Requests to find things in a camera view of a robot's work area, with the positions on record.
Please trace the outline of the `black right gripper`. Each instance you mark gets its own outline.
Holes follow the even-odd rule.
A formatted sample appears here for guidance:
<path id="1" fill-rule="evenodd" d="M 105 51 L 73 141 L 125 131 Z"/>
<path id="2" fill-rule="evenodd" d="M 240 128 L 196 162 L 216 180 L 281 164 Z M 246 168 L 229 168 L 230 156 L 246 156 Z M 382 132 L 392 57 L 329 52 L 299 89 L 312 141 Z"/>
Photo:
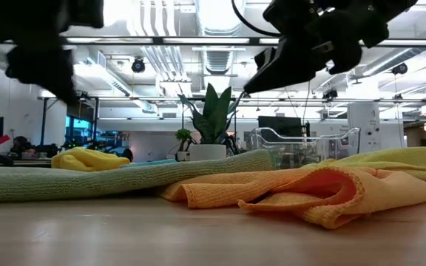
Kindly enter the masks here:
<path id="1" fill-rule="evenodd" d="M 367 48 L 389 37 L 388 22 L 416 0 L 274 0 L 263 18 L 280 33 L 279 43 L 254 57 L 256 73 L 244 85 L 251 94 L 304 83 L 329 61 L 331 72 L 347 71 Z"/>

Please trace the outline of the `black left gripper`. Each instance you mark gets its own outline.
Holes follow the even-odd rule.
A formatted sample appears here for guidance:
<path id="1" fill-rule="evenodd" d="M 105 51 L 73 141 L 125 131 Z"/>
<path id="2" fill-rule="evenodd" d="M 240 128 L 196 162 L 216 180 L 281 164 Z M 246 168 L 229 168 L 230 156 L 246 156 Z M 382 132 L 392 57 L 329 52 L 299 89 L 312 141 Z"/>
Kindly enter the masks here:
<path id="1" fill-rule="evenodd" d="M 71 26 L 102 28 L 104 0 L 0 0 L 0 42 L 56 38 Z M 14 47 L 6 58 L 8 78 L 40 86 L 65 104 L 77 104 L 71 50 Z"/>

